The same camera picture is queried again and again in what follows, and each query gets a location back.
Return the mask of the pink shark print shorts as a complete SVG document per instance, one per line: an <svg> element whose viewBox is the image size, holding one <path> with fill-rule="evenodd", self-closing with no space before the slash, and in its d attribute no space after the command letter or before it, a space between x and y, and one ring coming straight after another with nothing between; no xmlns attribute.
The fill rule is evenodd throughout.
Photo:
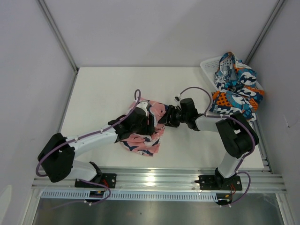
<svg viewBox="0 0 300 225"><path fill-rule="evenodd" d="M132 134L129 138L121 140L120 144L128 151L152 157L155 153L158 153L160 139L165 132L165 125L159 124L158 121L164 115L168 106L163 103L144 98L141 98L141 101L149 102L149 116L154 116L154 133L152 135Z"/></svg>

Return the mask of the blue orange patterned shorts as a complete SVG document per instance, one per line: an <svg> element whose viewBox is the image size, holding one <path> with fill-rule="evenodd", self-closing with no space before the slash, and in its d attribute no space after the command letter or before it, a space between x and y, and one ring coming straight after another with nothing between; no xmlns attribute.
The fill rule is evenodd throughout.
<svg viewBox="0 0 300 225"><path fill-rule="evenodd" d="M248 122L256 120L264 90L258 87L257 73L251 67L227 52L219 60L214 84L217 90L211 94L210 112L226 115L239 112Z"/></svg>

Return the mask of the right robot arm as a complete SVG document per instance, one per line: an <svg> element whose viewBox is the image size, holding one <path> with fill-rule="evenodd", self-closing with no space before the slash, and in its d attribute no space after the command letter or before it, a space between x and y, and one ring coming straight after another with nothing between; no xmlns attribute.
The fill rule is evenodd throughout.
<svg viewBox="0 0 300 225"><path fill-rule="evenodd" d="M208 186L225 189L233 183L242 162L258 145L258 135L240 112L218 117L198 113L191 98L180 100L179 104L169 105L158 123L174 128L185 123L194 131L218 133L226 153Z"/></svg>

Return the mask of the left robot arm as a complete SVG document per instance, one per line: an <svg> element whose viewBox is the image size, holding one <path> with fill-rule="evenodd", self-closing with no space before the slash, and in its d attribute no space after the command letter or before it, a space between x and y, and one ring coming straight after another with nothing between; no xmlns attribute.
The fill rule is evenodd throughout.
<svg viewBox="0 0 300 225"><path fill-rule="evenodd" d="M48 177L52 183L64 179L85 180L90 187L98 187L102 181L100 168L94 162L77 161L80 155L117 143L132 134L154 133L154 116L142 108L135 108L127 115L112 120L103 129L84 135L64 137L54 134L38 156L36 175Z"/></svg>

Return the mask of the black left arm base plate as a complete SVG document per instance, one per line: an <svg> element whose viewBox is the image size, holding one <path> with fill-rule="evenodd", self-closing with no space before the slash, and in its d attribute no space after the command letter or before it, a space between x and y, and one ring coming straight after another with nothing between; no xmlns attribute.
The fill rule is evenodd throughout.
<svg viewBox="0 0 300 225"><path fill-rule="evenodd" d="M102 176L96 175L91 181L83 182L77 179L75 181L76 188L101 188L106 186L108 188L115 188L117 181L117 174L115 173L103 173Z"/></svg>

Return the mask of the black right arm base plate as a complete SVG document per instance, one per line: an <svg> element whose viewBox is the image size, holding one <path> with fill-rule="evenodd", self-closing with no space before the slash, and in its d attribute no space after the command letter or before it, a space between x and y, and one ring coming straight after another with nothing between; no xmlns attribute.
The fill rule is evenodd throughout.
<svg viewBox="0 0 300 225"><path fill-rule="evenodd" d="M223 178L216 175L199 175L194 183L199 184L201 190L230 191L232 188L237 191L242 190L240 176L237 175L230 178Z"/></svg>

